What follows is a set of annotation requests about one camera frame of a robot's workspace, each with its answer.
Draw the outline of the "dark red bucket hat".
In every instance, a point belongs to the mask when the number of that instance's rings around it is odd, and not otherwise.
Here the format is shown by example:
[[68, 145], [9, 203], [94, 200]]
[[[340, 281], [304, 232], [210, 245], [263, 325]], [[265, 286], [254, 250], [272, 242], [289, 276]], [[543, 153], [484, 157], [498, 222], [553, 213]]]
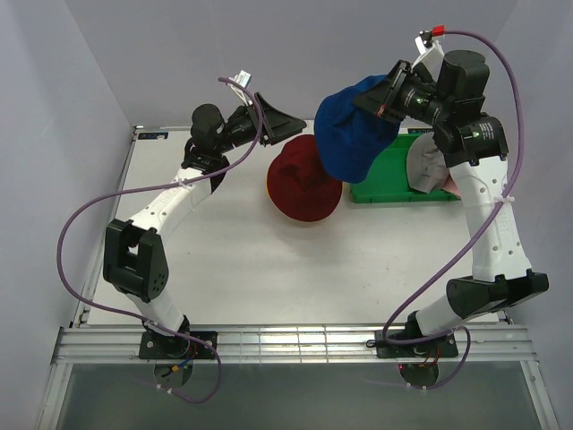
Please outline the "dark red bucket hat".
[[269, 165], [265, 185], [274, 206], [290, 219], [303, 223], [329, 217], [343, 192], [343, 183], [322, 166], [312, 134], [302, 134], [285, 143]]

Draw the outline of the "yellow bucket hat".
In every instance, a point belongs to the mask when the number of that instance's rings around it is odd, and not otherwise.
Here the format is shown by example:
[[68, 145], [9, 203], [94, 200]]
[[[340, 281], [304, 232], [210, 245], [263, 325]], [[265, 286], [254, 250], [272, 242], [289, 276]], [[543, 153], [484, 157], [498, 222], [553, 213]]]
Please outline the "yellow bucket hat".
[[273, 205], [286, 217], [303, 223], [329, 217], [343, 191], [343, 183], [329, 176], [298, 178], [267, 174], [265, 185]]

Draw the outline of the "blue bucket hat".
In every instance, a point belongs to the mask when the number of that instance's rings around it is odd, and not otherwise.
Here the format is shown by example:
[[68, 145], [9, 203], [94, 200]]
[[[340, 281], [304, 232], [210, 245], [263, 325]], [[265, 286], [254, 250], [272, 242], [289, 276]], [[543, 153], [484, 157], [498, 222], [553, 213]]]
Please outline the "blue bucket hat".
[[342, 182], [358, 184], [367, 177], [375, 159], [396, 139], [400, 125], [353, 104], [359, 94], [384, 80], [368, 76], [325, 98], [314, 118], [317, 150], [327, 173]]

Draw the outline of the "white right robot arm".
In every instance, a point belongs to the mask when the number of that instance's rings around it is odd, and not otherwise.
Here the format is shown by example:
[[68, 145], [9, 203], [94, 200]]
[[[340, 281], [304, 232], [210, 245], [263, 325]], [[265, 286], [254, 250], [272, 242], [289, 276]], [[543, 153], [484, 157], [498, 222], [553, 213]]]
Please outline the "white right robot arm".
[[445, 294], [411, 313], [386, 343], [424, 356], [462, 323], [528, 301], [549, 288], [535, 272], [517, 232], [510, 200], [509, 149], [501, 122], [483, 112], [490, 70], [483, 55], [454, 50], [433, 79], [421, 62], [398, 61], [384, 80], [355, 97], [356, 107], [399, 123], [410, 116], [432, 128], [433, 141], [458, 186], [470, 240], [472, 273], [451, 279]]

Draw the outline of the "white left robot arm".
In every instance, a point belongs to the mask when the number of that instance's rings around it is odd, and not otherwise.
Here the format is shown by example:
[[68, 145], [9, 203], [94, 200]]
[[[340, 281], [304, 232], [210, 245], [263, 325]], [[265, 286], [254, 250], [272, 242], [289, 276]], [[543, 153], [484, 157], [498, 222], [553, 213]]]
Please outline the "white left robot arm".
[[213, 104], [191, 115], [190, 138], [172, 187], [127, 220], [114, 219], [105, 234], [103, 278], [127, 296], [145, 318], [159, 347], [173, 358], [190, 347], [189, 323], [166, 290], [169, 277], [164, 242], [184, 218], [222, 183], [226, 156], [244, 144], [274, 145], [299, 134], [303, 119], [271, 106], [260, 93], [224, 118]]

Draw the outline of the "grey bucket hat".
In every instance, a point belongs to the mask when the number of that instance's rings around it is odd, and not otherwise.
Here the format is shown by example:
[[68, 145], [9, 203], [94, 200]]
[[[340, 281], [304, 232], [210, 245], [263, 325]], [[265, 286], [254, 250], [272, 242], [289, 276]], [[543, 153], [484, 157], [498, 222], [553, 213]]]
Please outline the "grey bucket hat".
[[413, 141], [406, 156], [406, 176], [409, 186], [424, 194], [439, 191], [446, 184], [449, 170], [433, 133], [420, 134]]

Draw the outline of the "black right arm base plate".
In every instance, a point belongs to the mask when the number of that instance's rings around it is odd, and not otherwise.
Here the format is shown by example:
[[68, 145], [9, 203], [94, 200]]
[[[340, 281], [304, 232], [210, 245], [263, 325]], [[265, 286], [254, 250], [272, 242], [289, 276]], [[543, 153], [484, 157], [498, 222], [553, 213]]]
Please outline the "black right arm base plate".
[[377, 358], [454, 358], [458, 357], [458, 346], [452, 334], [413, 345], [388, 343], [382, 338], [382, 330], [365, 342], [367, 348], [376, 350]]

